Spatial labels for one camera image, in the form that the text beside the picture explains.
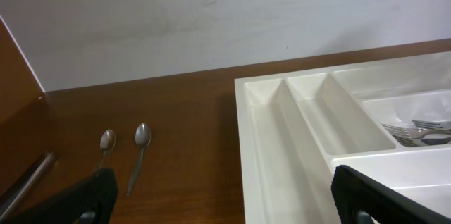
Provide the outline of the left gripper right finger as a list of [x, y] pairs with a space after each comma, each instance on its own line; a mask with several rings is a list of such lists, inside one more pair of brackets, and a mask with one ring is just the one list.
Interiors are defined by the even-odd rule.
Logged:
[[330, 188], [342, 223], [450, 222], [448, 217], [346, 165], [335, 168]]

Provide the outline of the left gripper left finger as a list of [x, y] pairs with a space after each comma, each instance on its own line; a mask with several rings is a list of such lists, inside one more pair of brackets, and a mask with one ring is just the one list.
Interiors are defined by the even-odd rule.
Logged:
[[3, 223], [108, 223], [118, 197], [116, 176], [101, 168]]

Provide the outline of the silver fork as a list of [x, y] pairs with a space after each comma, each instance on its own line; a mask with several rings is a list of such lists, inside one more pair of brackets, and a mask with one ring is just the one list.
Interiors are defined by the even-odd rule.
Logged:
[[412, 122], [415, 126], [426, 130], [451, 129], [450, 120], [442, 120], [442, 121], [412, 120]]
[[442, 139], [406, 139], [398, 136], [393, 137], [403, 146], [405, 147], [424, 147], [424, 146], [434, 146], [441, 144], [449, 144], [450, 138], [442, 138]]
[[435, 129], [435, 130], [427, 130], [427, 129], [419, 129], [419, 128], [404, 128], [398, 127], [394, 125], [387, 125], [382, 123], [382, 126], [391, 134], [396, 137], [401, 137], [405, 139], [423, 139], [428, 135], [446, 135], [450, 136], [449, 129]]

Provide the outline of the left small teaspoon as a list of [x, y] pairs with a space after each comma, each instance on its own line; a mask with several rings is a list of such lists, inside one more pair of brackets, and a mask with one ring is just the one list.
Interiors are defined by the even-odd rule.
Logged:
[[106, 157], [108, 156], [108, 154], [112, 151], [112, 149], [115, 147], [116, 144], [116, 134], [112, 129], [107, 129], [103, 135], [101, 136], [101, 140], [100, 140], [100, 149], [102, 152], [102, 158], [100, 160], [100, 162], [98, 162], [98, 164], [95, 166], [95, 170], [99, 170], [100, 168], [102, 168]]

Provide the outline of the small teaspoon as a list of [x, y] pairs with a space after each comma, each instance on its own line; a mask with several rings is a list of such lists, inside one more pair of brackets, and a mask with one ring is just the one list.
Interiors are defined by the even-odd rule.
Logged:
[[130, 196], [132, 194], [133, 188], [137, 182], [137, 179], [139, 177], [142, 168], [145, 150], [150, 142], [151, 142], [151, 130], [149, 129], [146, 123], [141, 123], [135, 132], [135, 144], [138, 148], [138, 154], [135, 166], [131, 173], [128, 186], [126, 189], [127, 196]]
[[107, 129], [103, 135], [101, 136], [101, 140], [100, 140], [100, 149], [102, 152], [102, 158], [100, 160], [100, 162], [98, 162], [98, 164], [95, 166], [95, 170], [99, 170], [100, 168], [102, 168], [106, 157], [108, 156], [108, 154], [112, 151], [112, 149], [115, 147], [116, 144], [116, 134], [112, 129]]

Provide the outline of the right small teaspoon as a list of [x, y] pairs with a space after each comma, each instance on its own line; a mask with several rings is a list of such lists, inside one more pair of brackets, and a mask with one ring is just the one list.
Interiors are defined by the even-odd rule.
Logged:
[[137, 182], [137, 179], [139, 177], [142, 168], [145, 150], [150, 142], [151, 142], [151, 130], [149, 129], [146, 123], [141, 123], [135, 132], [135, 144], [138, 148], [138, 154], [135, 166], [131, 173], [128, 186], [126, 189], [127, 196], [130, 196], [132, 194], [133, 188]]

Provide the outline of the white plastic cutlery tray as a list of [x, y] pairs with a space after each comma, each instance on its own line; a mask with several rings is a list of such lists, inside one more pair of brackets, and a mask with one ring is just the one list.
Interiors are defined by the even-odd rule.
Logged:
[[450, 119], [448, 52], [241, 78], [235, 96], [247, 223], [338, 223], [339, 165], [450, 214], [450, 145], [385, 130]]

